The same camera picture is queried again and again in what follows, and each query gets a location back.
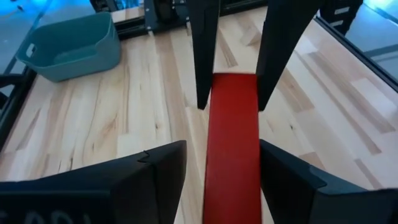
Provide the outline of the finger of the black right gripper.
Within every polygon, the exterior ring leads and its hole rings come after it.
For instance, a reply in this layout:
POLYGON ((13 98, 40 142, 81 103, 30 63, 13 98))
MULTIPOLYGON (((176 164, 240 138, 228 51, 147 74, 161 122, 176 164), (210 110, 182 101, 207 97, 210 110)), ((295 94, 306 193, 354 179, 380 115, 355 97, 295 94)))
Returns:
POLYGON ((264 111, 304 30, 323 0, 269 0, 257 60, 259 111, 264 111))
POLYGON ((188 0, 197 90, 197 108, 206 108, 215 59, 219 0, 188 0))

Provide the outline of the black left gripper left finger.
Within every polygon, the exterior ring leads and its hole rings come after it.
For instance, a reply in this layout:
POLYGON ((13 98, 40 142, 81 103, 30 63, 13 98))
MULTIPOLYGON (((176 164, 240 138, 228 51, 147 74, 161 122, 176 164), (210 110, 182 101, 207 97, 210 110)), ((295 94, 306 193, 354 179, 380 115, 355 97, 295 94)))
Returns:
POLYGON ((1 223, 173 223, 186 141, 35 180, 1 182, 1 223))

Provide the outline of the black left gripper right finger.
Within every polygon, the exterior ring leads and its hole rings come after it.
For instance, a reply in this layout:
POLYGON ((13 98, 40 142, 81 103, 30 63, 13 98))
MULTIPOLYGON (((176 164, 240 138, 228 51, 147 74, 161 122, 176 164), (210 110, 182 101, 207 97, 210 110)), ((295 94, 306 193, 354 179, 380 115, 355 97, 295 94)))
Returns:
POLYGON ((275 223, 397 224, 397 189, 366 190, 260 141, 261 188, 275 223))

